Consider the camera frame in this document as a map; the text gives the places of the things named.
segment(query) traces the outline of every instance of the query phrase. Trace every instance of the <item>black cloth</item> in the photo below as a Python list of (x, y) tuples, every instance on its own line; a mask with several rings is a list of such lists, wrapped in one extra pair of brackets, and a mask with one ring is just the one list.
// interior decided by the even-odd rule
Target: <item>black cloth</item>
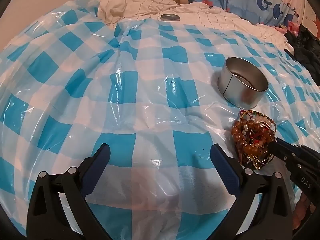
[(320, 41), (302, 24), (297, 38), (289, 31), (284, 36), (294, 48), (294, 59), (309, 71), (314, 82), (320, 86)]

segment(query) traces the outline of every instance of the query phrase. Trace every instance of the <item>metal cylinder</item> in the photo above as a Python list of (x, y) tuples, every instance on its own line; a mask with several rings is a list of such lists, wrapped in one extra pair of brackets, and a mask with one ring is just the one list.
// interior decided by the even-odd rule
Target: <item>metal cylinder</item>
[(258, 104), (269, 84), (255, 65), (242, 58), (229, 57), (218, 78), (218, 88), (230, 103), (248, 110)]

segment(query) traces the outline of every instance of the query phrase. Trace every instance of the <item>human hand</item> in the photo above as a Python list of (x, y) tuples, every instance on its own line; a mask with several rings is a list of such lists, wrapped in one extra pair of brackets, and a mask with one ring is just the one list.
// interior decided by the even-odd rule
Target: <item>human hand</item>
[(306, 215), (307, 209), (310, 207), (311, 213), (313, 213), (316, 207), (308, 200), (307, 196), (302, 192), (300, 196), (300, 200), (297, 202), (296, 207), (293, 211), (292, 216), (292, 229), (297, 229), (301, 221)]

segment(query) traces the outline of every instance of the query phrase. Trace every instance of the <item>beaded bracelet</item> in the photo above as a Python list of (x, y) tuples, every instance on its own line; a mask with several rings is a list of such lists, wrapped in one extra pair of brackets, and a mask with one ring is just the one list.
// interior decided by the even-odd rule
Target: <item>beaded bracelet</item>
[(276, 141), (276, 124), (268, 116), (254, 110), (241, 110), (239, 114), (239, 121), (235, 121), (231, 129), (239, 162), (260, 170), (274, 157), (268, 153), (268, 143)]

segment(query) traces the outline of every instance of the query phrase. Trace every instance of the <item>blue and white plaid fabric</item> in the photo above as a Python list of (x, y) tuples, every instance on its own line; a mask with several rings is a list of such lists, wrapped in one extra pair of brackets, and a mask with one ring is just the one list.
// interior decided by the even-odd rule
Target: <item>blue and white plaid fabric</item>
[(319, 89), (273, 44), (151, 19), (113, 31), (98, 5), (68, 2), (0, 54), (0, 202), (22, 233), (38, 173), (65, 172), (107, 143), (109, 165), (86, 199), (114, 240), (206, 239), (234, 202), (209, 156), (213, 143), (233, 151), (240, 109), (216, 84), (227, 57), (268, 78), (256, 110), (277, 136), (319, 150)]

